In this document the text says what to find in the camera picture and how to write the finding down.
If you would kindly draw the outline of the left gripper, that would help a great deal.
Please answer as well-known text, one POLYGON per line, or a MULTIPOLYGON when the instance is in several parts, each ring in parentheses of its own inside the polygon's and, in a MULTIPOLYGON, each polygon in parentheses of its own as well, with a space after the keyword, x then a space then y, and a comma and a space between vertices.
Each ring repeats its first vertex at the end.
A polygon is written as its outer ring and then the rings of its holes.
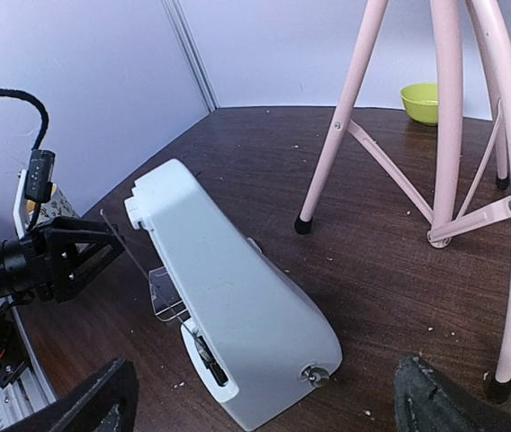
POLYGON ((121 238, 104 222, 57 217, 20 240, 24 293, 42 302, 67 302, 124 252, 121 238))

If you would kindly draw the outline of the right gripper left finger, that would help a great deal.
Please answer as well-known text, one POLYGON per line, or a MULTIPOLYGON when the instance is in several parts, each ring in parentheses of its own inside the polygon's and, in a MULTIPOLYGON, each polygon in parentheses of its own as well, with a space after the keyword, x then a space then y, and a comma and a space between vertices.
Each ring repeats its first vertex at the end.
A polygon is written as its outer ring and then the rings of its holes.
POLYGON ((135 365, 115 358, 65 398, 10 426, 12 431, 132 431, 138 410, 135 365))

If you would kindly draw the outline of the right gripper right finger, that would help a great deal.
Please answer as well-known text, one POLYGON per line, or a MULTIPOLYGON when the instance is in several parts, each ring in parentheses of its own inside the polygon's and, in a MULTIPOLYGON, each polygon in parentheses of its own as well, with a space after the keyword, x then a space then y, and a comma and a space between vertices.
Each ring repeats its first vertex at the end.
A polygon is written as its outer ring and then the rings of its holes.
POLYGON ((398 431, 511 431, 511 414, 479 400, 418 355, 394 375, 398 431))

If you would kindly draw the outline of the clear metronome front cover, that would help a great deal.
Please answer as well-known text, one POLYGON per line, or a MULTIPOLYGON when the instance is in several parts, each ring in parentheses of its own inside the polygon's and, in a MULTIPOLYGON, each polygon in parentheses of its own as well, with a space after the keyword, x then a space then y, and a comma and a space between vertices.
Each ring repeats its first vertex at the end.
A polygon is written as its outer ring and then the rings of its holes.
POLYGON ((164 267, 148 272, 149 291, 155 316, 163 323, 187 320, 189 313, 164 267))

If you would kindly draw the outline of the white metronome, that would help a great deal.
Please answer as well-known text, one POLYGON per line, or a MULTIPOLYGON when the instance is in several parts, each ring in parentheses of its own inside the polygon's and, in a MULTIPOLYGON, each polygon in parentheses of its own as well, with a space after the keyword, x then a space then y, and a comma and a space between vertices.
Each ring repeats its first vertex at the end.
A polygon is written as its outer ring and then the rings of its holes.
POLYGON ((181 161, 138 178, 124 205, 184 306, 168 302, 166 310, 179 321, 197 374, 245 431, 329 381, 343 354, 327 318, 181 161))

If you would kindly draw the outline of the pink music stand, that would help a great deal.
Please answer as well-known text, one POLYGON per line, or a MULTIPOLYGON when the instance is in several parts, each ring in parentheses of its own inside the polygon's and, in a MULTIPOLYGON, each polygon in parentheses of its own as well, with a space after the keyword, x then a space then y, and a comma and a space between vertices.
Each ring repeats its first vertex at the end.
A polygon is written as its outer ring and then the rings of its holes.
MULTIPOLYGON (((310 232, 313 216, 343 137, 352 135, 390 176, 429 223, 428 242, 445 247, 452 238, 499 221, 511 221, 511 40, 496 1, 469 1, 466 9, 480 51, 480 59, 493 114, 492 132, 485 160, 497 163, 497 186, 507 196, 471 211, 457 203, 463 120, 463 59, 460 4, 434 1, 431 15, 435 38, 438 84, 438 132, 435 163, 435 195, 431 202, 408 180, 377 142, 352 118, 386 13, 387 3, 369 0, 356 37, 342 92, 333 112, 308 191, 295 219, 295 231, 310 232)), ((500 404, 511 394, 511 266, 507 312, 497 367, 486 389, 487 398, 500 404)))

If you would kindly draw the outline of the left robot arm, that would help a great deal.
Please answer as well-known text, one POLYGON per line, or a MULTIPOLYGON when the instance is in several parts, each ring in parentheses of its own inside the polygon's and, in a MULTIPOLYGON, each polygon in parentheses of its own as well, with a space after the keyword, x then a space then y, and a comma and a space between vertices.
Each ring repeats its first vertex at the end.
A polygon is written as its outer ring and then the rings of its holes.
MULTIPOLYGON (((0 300, 12 308, 76 298, 123 253, 122 238, 115 229, 100 221, 57 217, 22 238, 1 242, 0 300)), ((15 340, 15 325, 0 309, 0 364, 10 356, 25 359, 14 347, 15 340)))

